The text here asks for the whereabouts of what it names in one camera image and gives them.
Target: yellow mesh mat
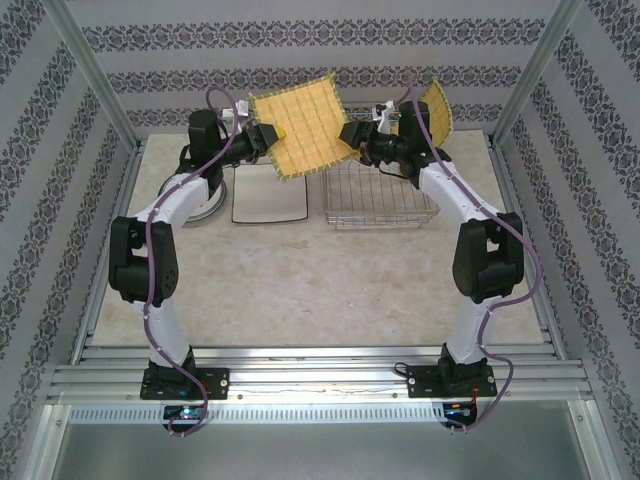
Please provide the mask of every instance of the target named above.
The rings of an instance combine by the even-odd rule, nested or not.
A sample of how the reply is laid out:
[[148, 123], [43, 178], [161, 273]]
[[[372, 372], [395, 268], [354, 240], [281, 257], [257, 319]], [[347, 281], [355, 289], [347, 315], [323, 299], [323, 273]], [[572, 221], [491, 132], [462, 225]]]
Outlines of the yellow mesh mat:
[[264, 95], [249, 95], [260, 123], [285, 131], [269, 149], [282, 180], [329, 168], [354, 153], [339, 140], [347, 115], [330, 74], [302, 85]]
[[[433, 144], [441, 146], [453, 131], [453, 115], [447, 96], [444, 94], [438, 79], [433, 77], [425, 94], [420, 98], [421, 102], [429, 106], [429, 131]], [[393, 125], [391, 131], [398, 133], [398, 124]]]

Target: metal wire rack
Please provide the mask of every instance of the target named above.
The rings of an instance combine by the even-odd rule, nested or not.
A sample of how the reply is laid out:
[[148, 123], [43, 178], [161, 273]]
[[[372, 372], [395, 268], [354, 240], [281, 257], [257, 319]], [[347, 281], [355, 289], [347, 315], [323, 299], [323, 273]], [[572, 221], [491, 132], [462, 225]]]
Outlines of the metal wire rack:
[[[393, 165], [385, 170], [398, 173]], [[440, 211], [408, 180], [355, 159], [325, 170], [322, 183], [327, 221], [336, 229], [419, 228]]]

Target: black mounting plate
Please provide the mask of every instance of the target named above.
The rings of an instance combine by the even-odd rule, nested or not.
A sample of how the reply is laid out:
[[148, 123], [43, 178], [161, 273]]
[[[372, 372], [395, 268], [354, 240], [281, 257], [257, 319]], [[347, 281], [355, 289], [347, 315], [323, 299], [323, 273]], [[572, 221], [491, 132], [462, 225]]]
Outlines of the black mounting plate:
[[[196, 369], [196, 378], [207, 389], [209, 400], [226, 400], [229, 394], [229, 369], [228, 368], [201, 368]], [[188, 395], [182, 396], [178, 392], [164, 388], [162, 385], [150, 381], [149, 370], [144, 371], [142, 386], [140, 387], [142, 400], [202, 400], [202, 392], [199, 388], [193, 388]]]
[[493, 369], [489, 365], [485, 366], [482, 378], [474, 381], [473, 385], [445, 385], [438, 365], [407, 365], [405, 372], [409, 398], [471, 397], [473, 385], [478, 388], [478, 397], [495, 397], [498, 394]]

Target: marble surface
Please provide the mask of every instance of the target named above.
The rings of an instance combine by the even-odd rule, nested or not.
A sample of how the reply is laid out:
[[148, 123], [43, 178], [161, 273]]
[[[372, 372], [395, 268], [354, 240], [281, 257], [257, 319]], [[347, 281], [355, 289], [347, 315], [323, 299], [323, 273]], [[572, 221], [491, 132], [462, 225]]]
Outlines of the marble surface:
[[[130, 213], [150, 204], [186, 135], [152, 135]], [[464, 178], [503, 208], [484, 137], [454, 132], [445, 150]], [[335, 231], [320, 174], [308, 177], [309, 219], [271, 226], [231, 223], [229, 197], [215, 219], [176, 235], [176, 308], [198, 346], [435, 345], [453, 333], [461, 296], [451, 275], [457, 227], [443, 215], [420, 229]], [[520, 284], [515, 294], [526, 291]], [[531, 302], [502, 309], [488, 343], [539, 343]], [[94, 345], [146, 345], [141, 321], [107, 288]]]

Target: enclosure wall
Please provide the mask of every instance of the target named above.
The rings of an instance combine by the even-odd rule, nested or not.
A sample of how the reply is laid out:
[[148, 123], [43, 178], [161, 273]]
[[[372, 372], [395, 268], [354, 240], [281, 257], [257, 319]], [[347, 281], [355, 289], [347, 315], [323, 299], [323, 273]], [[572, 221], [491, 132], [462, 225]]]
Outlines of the enclosure wall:
[[455, 127], [490, 131], [557, 0], [74, 0], [139, 134], [184, 131], [217, 83], [237, 98], [327, 71], [350, 109], [436, 75]]
[[639, 6], [582, 4], [503, 150], [624, 478], [640, 476]]
[[69, 361], [129, 153], [42, 5], [0, 1], [0, 478]]

